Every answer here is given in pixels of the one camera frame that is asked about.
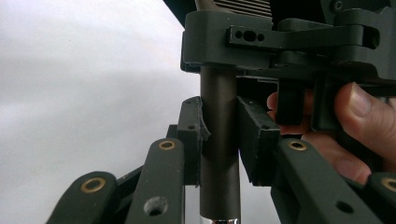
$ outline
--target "metal shaft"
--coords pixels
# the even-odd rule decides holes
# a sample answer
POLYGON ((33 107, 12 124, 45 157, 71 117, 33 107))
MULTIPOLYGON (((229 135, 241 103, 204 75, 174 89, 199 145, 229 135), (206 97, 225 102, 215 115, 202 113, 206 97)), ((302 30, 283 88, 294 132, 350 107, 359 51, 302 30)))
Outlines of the metal shaft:
POLYGON ((201 158, 201 216, 240 220, 235 71, 201 67, 201 97, 211 132, 201 158))

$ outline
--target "vent slot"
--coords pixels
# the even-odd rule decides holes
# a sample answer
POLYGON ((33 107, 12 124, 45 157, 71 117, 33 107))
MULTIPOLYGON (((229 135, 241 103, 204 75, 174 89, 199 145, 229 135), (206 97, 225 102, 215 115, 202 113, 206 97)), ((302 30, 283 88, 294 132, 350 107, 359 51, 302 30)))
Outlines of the vent slot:
POLYGON ((214 0, 218 7, 224 7, 231 12, 249 16, 272 18, 269 0, 214 0))

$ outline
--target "fingernail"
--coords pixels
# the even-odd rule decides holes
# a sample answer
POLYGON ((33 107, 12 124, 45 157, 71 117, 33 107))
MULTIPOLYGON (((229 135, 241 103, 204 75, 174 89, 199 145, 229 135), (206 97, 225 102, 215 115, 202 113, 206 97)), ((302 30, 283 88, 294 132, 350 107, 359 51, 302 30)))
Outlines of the fingernail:
POLYGON ((354 161, 348 159, 341 159, 335 163, 335 170, 344 177, 351 180, 356 180, 361 174, 361 168, 354 161))
POLYGON ((367 93, 353 83, 348 109, 357 117, 363 118, 370 110, 370 100, 367 93))

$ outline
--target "white background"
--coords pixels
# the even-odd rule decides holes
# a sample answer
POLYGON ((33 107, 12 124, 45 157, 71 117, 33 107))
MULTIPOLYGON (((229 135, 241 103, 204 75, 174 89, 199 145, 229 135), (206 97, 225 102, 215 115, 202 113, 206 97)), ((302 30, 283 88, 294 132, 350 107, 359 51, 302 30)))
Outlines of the white background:
MULTIPOLYGON (((45 223, 81 175, 144 163, 199 95, 179 69, 182 31, 162 0, 0 1, 0 223, 45 223)), ((241 170, 243 222, 278 223, 241 170)))

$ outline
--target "shiny metal base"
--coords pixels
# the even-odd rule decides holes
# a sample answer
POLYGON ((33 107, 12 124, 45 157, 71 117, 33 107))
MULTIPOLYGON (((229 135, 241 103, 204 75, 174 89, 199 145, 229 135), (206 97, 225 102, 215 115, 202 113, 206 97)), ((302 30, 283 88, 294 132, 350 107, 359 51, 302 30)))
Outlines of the shiny metal base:
POLYGON ((240 224, 238 218, 229 220, 212 220, 206 217, 201 217, 201 224, 240 224))

